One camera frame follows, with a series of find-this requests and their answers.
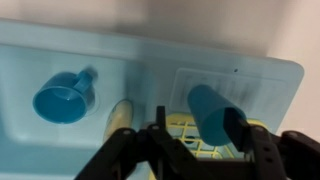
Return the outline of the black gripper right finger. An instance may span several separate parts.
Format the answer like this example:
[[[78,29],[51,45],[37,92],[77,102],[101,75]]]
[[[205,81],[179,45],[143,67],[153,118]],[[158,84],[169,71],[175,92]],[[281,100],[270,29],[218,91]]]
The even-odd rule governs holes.
[[[225,110],[223,128],[253,165],[255,180],[320,180],[320,143],[309,136],[299,131],[274,135],[233,108]]]

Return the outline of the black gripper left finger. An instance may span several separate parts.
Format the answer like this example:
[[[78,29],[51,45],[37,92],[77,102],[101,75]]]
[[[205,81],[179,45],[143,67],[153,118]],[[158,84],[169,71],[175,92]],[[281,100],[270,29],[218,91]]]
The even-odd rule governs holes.
[[[165,125],[165,107],[158,106],[156,121],[146,129],[116,130],[75,180],[125,180],[141,162],[149,164],[157,180],[195,180],[198,161],[169,135]]]

